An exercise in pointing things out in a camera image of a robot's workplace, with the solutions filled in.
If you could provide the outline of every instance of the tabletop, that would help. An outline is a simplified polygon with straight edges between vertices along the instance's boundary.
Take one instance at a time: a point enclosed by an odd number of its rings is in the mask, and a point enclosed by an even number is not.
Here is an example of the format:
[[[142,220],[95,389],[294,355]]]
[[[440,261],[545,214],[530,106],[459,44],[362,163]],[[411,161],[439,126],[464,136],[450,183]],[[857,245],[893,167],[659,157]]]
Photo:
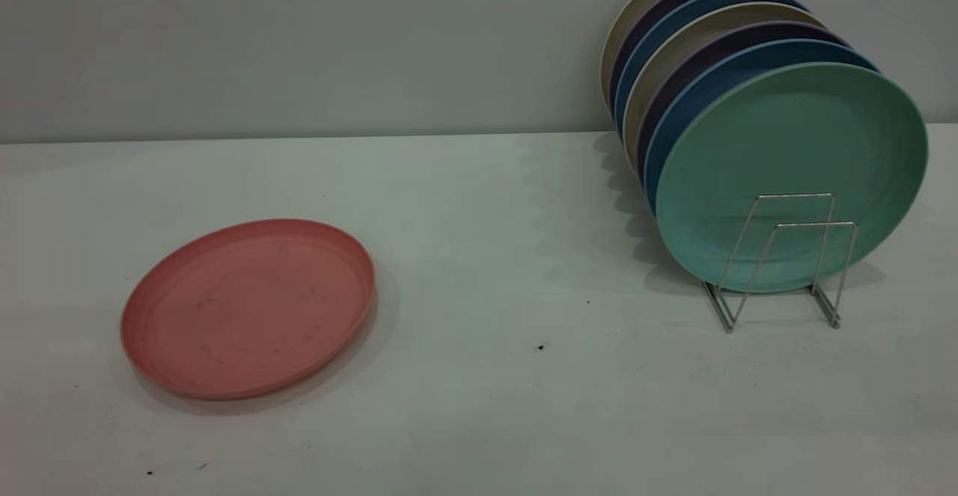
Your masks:
[[[841,329],[796,292],[731,335],[612,132],[0,146],[0,492],[954,493],[958,125],[930,139]],[[137,281],[269,217],[368,248],[359,338],[256,399],[138,376]]]

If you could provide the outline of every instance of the gray wall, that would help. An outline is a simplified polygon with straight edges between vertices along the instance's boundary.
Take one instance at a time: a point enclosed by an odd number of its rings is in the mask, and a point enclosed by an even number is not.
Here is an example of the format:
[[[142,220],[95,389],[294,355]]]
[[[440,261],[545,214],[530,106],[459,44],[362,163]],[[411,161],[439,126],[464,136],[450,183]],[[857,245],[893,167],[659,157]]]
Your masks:
[[[609,127],[629,0],[0,0],[0,138]],[[958,121],[956,0],[800,0]]]

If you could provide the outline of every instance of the pink plate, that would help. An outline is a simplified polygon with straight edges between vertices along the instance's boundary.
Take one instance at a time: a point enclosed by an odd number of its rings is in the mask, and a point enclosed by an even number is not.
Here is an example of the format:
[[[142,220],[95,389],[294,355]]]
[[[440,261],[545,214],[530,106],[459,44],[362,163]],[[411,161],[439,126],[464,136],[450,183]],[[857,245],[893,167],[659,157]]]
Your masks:
[[[186,397],[267,394],[344,349],[374,284],[369,253],[342,230],[299,219],[237,224],[148,272],[123,309],[123,349]]]

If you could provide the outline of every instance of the stack of plates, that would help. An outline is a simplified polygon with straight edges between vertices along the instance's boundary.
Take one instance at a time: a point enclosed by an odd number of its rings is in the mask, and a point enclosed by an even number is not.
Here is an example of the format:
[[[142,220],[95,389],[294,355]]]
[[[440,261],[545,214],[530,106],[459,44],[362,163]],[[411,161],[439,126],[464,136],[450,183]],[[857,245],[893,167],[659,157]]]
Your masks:
[[[858,223],[852,261],[892,233],[927,164],[913,101],[795,0],[632,0],[602,52],[602,94],[668,250],[718,284],[760,194],[832,193]],[[776,224],[824,221],[827,199],[756,209],[725,286],[745,290]],[[777,234],[755,292],[811,284],[822,231]],[[821,277],[849,229],[831,229]]]

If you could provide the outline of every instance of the dish rack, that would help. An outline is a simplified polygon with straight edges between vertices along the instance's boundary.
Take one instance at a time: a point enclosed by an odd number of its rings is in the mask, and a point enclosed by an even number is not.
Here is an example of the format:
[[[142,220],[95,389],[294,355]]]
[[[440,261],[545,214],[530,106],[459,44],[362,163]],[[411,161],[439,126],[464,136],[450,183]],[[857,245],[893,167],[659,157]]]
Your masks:
[[[810,221],[810,222],[800,222],[800,223],[779,223],[773,227],[771,233],[769,234],[769,241],[766,241],[766,246],[762,251],[762,257],[759,258],[759,261],[755,263],[755,270],[752,271],[752,277],[749,279],[748,287],[745,289],[745,292],[742,293],[742,301],[739,302],[738,309],[735,310],[735,313],[731,311],[728,306],[728,302],[725,301],[725,297],[722,294],[723,288],[725,285],[725,279],[728,278],[728,272],[732,269],[732,264],[735,263],[736,254],[738,254],[739,246],[742,244],[742,238],[745,238],[745,233],[748,230],[748,226],[752,221],[752,216],[755,214],[755,210],[759,203],[766,202],[766,200],[780,200],[780,199],[829,199],[829,212],[825,221]],[[712,301],[712,306],[716,309],[718,313],[719,322],[722,324],[722,328],[725,328],[726,333],[732,333],[735,329],[735,325],[739,322],[739,316],[742,315],[742,308],[745,307],[745,302],[748,301],[749,295],[751,295],[752,286],[755,284],[755,279],[759,277],[759,272],[762,271],[762,264],[766,260],[767,255],[769,255],[769,249],[772,246],[773,241],[775,240],[775,234],[779,233],[780,230],[786,229],[823,229],[822,241],[818,248],[818,261],[815,264],[815,275],[812,279],[811,285],[808,285],[808,294],[811,294],[812,298],[815,298],[815,301],[818,302],[819,308],[821,308],[822,313],[825,314],[825,318],[828,320],[829,325],[832,328],[838,329],[841,324],[841,316],[838,314],[838,305],[841,303],[842,291],[845,289],[845,275],[848,274],[848,267],[852,261],[852,249],[855,247],[855,237],[858,235],[858,223],[855,221],[832,221],[832,212],[835,211],[835,196],[832,193],[783,193],[783,194],[769,194],[769,195],[759,195],[755,197],[755,200],[752,201],[752,208],[748,211],[748,215],[745,217],[745,223],[742,224],[742,231],[739,233],[739,239],[735,242],[735,247],[732,248],[731,257],[729,257],[728,264],[725,265],[725,270],[722,272],[721,279],[719,279],[718,285],[710,284],[708,281],[702,281],[702,285],[705,287],[705,293],[708,295],[709,299]],[[851,229],[852,236],[849,238],[848,251],[845,255],[845,266],[842,268],[841,278],[838,279],[838,294],[835,295],[835,303],[832,303],[831,299],[826,296],[824,289],[821,285],[818,284],[818,277],[821,272],[822,260],[825,257],[825,246],[829,237],[829,230],[833,227],[836,229]]]

